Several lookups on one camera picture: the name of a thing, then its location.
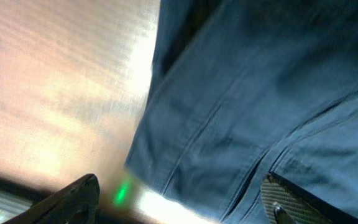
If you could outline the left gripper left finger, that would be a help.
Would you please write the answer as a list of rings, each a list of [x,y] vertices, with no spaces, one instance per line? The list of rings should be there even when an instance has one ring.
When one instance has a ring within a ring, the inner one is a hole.
[[[95,222],[100,188],[94,174],[86,174],[5,224]]]

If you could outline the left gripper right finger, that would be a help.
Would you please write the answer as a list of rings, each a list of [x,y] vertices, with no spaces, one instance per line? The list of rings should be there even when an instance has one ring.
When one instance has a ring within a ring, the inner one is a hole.
[[[358,224],[358,218],[269,172],[260,187],[265,213],[276,224]]]

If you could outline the navy blue shorts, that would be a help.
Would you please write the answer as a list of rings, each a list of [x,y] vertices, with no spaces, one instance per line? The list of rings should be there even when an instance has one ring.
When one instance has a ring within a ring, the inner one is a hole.
[[[358,1],[162,1],[126,168],[224,223],[269,172],[358,218]]]

